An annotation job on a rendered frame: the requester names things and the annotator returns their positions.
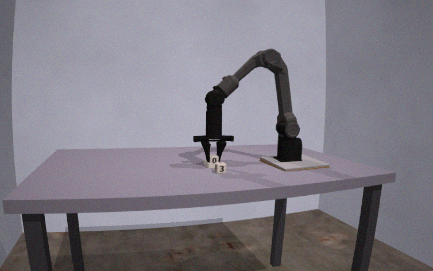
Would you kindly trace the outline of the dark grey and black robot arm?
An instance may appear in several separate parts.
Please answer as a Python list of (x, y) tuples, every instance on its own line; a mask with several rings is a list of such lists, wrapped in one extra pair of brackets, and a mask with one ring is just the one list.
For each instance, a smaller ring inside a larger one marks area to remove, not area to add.
[(276, 131), (278, 132), (277, 156), (280, 162), (302, 161), (302, 141), (296, 138), (300, 132), (297, 119), (292, 112), (288, 68), (281, 54), (274, 49), (259, 51), (253, 55), (234, 75), (224, 76), (222, 81), (208, 92), (206, 124), (222, 124), (222, 104), (239, 87), (239, 81), (257, 67), (264, 67), (275, 75), (277, 102)]

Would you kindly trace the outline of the white cube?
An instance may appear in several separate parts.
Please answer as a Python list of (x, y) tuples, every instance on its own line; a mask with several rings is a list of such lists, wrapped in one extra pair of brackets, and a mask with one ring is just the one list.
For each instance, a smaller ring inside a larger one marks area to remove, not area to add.
[(223, 162), (215, 162), (216, 173), (226, 173), (226, 164)]
[(219, 156), (210, 155), (210, 162), (209, 163), (215, 163), (215, 162), (219, 162)]

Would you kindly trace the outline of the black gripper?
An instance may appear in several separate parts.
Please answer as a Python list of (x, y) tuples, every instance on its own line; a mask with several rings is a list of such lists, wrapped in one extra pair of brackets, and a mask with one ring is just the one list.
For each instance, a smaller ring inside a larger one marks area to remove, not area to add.
[(210, 146), (209, 142), (217, 141), (217, 156), (219, 156), (219, 162), (221, 159), (222, 152), (226, 146), (226, 141), (234, 141), (232, 135), (222, 135), (222, 124), (206, 124), (206, 135), (194, 136), (194, 142), (201, 142), (204, 149), (206, 160), (210, 162)]

